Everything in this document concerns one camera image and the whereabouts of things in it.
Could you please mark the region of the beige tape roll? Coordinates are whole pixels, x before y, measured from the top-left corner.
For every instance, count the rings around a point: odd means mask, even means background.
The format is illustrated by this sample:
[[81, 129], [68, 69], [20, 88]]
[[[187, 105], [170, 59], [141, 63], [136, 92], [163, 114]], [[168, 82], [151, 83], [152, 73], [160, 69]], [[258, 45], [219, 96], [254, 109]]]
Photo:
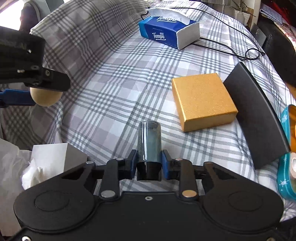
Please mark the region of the beige tape roll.
[[290, 153], [289, 172], [290, 172], [290, 177], [293, 179], [296, 179], [296, 153], [295, 152]]

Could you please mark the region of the black clear cylindrical bottle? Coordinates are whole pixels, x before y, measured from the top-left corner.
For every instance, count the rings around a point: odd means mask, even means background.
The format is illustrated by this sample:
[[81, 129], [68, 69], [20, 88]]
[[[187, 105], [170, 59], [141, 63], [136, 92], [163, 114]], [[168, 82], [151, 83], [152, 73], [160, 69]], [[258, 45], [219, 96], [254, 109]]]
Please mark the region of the black clear cylindrical bottle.
[[138, 181], [161, 181], [162, 179], [162, 141], [161, 125], [146, 120], [138, 127]]

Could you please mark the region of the green handled beige makeup sponge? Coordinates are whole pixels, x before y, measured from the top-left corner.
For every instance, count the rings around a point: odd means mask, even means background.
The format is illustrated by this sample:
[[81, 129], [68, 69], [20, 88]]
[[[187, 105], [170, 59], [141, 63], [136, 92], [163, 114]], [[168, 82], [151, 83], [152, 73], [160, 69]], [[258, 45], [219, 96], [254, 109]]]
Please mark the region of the green handled beige makeup sponge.
[[30, 87], [30, 95], [33, 101], [36, 102], [37, 105], [43, 107], [49, 107], [57, 103], [60, 100], [62, 94], [63, 92], [60, 91]]

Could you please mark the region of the black box lid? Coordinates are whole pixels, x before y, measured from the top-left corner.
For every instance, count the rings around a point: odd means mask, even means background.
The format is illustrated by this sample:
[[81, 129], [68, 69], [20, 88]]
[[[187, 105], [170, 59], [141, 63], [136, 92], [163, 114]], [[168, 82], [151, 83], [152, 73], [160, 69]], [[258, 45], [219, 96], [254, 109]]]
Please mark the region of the black box lid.
[[237, 110], [255, 169], [290, 152], [276, 112], [254, 76], [239, 62], [223, 82]]

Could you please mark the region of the black leather sofa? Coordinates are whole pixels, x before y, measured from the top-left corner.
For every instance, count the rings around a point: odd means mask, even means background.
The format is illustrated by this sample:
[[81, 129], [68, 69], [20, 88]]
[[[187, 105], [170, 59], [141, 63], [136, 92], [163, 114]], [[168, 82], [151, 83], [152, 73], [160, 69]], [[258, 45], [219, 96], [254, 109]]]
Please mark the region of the black leather sofa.
[[295, 87], [295, 49], [275, 23], [262, 15], [253, 24], [251, 34], [267, 54], [282, 80]]

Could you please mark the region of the grey plaid bed sheet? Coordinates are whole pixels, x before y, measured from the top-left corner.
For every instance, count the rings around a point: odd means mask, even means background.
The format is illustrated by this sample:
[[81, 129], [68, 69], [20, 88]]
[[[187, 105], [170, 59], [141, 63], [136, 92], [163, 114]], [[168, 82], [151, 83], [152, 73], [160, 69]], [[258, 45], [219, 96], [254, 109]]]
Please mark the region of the grey plaid bed sheet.
[[49, 108], [2, 109], [1, 138], [25, 150], [69, 143], [103, 164], [134, 149], [138, 124], [155, 120], [172, 156], [196, 165], [216, 162], [276, 191], [278, 163], [254, 168], [238, 122], [184, 133], [171, 91], [176, 77], [216, 73], [226, 79], [238, 59], [225, 48], [250, 50], [248, 30], [203, 3], [184, 1], [180, 6], [200, 23], [203, 40], [179, 51], [140, 35], [138, 22], [148, 6], [69, 1], [41, 21], [34, 11], [24, 13], [23, 27], [46, 40], [44, 65], [68, 74], [71, 89]]

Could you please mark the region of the gold gift box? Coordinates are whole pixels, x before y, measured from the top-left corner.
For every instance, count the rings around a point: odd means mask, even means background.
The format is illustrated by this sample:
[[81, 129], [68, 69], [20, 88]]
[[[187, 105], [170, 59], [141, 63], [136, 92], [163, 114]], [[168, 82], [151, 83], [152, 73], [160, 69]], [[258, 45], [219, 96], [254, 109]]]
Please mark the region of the gold gift box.
[[238, 110], [216, 73], [173, 78], [181, 129], [192, 132], [233, 122]]

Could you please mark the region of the gold teal metal tray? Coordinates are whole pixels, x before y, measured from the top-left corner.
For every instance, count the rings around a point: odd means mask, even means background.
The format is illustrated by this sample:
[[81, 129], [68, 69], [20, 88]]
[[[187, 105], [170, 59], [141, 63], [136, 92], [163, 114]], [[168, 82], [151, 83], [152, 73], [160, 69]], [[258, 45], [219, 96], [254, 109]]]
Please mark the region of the gold teal metal tray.
[[295, 179], [290, 177], [290, 153], [295, 152], [295, 105], [288, 105], [281, 114], [281, 125], [288, 140], [290, 151], [279, 159], [277, 187], [281, 196], [295, 201]]

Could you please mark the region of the blue Tempo tissue box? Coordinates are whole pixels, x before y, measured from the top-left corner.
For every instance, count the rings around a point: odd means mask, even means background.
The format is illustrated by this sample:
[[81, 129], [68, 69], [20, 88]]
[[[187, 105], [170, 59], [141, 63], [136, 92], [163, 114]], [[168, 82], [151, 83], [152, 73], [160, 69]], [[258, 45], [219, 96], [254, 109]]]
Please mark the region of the blue Tempo tissue box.
[[200, 39], [200, 24], [170, 8], [147, 9], [150, 17], [138, 23], [142, 37], [181, 50]]

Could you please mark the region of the white box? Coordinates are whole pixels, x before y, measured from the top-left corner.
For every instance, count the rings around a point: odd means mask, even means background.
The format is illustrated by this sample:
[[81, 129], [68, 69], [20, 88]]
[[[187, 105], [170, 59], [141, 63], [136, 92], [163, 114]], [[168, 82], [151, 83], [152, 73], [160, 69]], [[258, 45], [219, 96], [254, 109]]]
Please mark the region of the white box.
[[45, 181], [87, 161], [87, 154], [69, 143], [34, 145], [32, 160]]

